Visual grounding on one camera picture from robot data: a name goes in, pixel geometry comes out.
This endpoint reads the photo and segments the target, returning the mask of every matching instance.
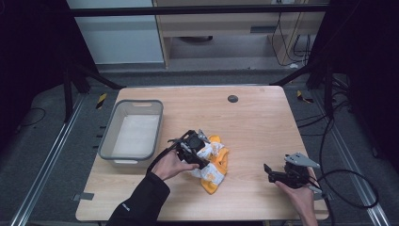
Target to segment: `robotic hand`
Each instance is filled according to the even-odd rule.
[[[152,163],[147,168],[147,173],[152,170],[155,164],[163,158],[171,150],[176,150],[178,152],[178,157],[181,161],[185,160],[187,163],[197,163],[199,164],[199,169],[202,170],[209,164],[209,161],[197,156],[197,152],[205,147],[205,143],[210,143],[208,138],[199,129],[196,133],[194,130],[187,131],[182,137],[176,139],[170,139],[168,142],[173,142],[170,147],[164,149]]]
[[[308,167],[320,169],[320,165],[310,160],[302,153],[295,153],[285,155],[285,172],[273,171],[266,164],[263,164],[264,171],[268,174],[270,183],[281,181],[290,188],[297,189],[310,183],[310,175]],[[309,186],[310,190],[316,192],[315,194],[322,194],[322,190],[314,184]]]

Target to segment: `gray floor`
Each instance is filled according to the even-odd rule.
[[[187,42],[176,39],[173,44],[170,66],[167,69],[105,73],[104,76],[127,86],[266,85],[293,71],[289,66],[281,67],[277,63],[265,36],[214,37],[210,42]],[[300,57],[298,60],[296,65],[300,67],[302,63]],[[284,87],[298,125],[313,121],[317,117],[306,121],[300,121],[301,119],[323,114],[322,107],[317,102],[309,104],[297,100],[297,90],[302,90],[305,97],[314,100],[318,100],[321,96],[322,89],[308,91],[304,81],[306,76],[301,76]],[[89,79],[89,82],[91,84],[89,94],[78,95],[74,92],[75,101],[80,98],[84,100],[81,113],[77,116],[47,183],[36,200],[29,218],[32,225],[79,223],[74,216],[78,202],[73,201],[72,197],[84,189],[97,151],[95,146],[101,141],[98,135],[104,132],[101,126],[106,125],[118,95],[117,90],[109,89],[92,79]],[[102,109],[96,109],[98,98],[104,92],[107,93],[104,106]],[[5,222],[5,225],[23,203],[61,130],[64,117],[62,93],[62,87],[56,87],[44,91],[35,98],[32,107],[44,109],[45,115],[44,111],[33,109],[22,122],[22,124],[33,124],[21,127],[9,146],[10,154],[1,159],[0,222]],[[335,105],[345,101],[345,97],[338,95],[336,101]],[[332,194],[330,205],[336,224],[399,225],[397,215],[399,200],[396,198],[399,177],[387,160],[373,158],[372,147],[359,127],[356,117],[349,110],[350,105],[335,111],[335,127],[326,136],[322,163],[325,171],[355,168],[365,175],[379,191],[379,209],[359,209]],[[322,120],[299,130],[310,158],[315,161],[319,159],[322,140],[322,137],[317,135],[323,133],[326,125],[327,121]],[[351,158],[348,160],[345,150],[349,152],[353,161]],[[362,204],[360,195],[363,196],[367,191],[362,190],[361,185],[359,188],[356,180],[343,174],[333,175],[328,180],[345,198]],[[322,185],[326,192],[330,191],[325,184]],[[389,223],[372,221],[371,216],[377,210],[382,210]],[[272,221],[272,225],[280,224],[280,221]],[[320,221],[320,224],[330,225],[331,219]],[[224,224],[208,222],[196,225]],[[259,222],[252,222],[250,225],[259,225]]]

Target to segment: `human hand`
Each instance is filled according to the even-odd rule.
[[[152,172],[161,180],[165,181],[179,174],[182,171],[199,168],[199,164],[187,164],[182,162],[175,150],[168,152],[152,168]]]
[[[280,181],[276,181],[275,184],[288,195],[304,225],[317,225],[316,215],[314,214],[313,191],[308,188],[309,185],[293,189]]]

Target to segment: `table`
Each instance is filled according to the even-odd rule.
[[[236,95],[238,102],[228,97]],[[200,179],[188,173],[166,181],[171,193],[159,220],[265,220],[297,219],[288,198],[267,180],[263,163],[283,171],[284,155],[307,155],[292,111],[281,87],[157,87],[122,89],[117,101],[160,100],[164,119],[157,152],[170,145],[168,139],[187,130],[202,129],[219,135],[229,148],[228,173],[215,194],[209,195]],[[76,218],[108,220],[115,207],[132,194],[144,177],[144,169],[114,168],[97,155]],[[319,219],[327,218],[324,201],[315,202]]]

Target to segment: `cabinet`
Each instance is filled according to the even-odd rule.
[[[152,7],[151,0],[68,0],[70,8]],[[100,71],[162,64],[161,43],[155,16],[75,18]]]
[[[324,0],[295,0],[296,4],[325,3]],[[272,0],[153,0],[156,7],[178,6],[223,6],[223,5],[267,5]],[[230,14],[194,14],[160,15],[157,23],[160,32],[165,62],[168,64],[168,52],[173,37],[201,37],[218,35],[250,35],[254,28],[272,34],[278,24],[281,27],[273,39],[279,62],[287,63],[287,52],[293,48],[295,38],[301,34],[317,34],[324,12],[284,12],[279,13],[230,13]]]

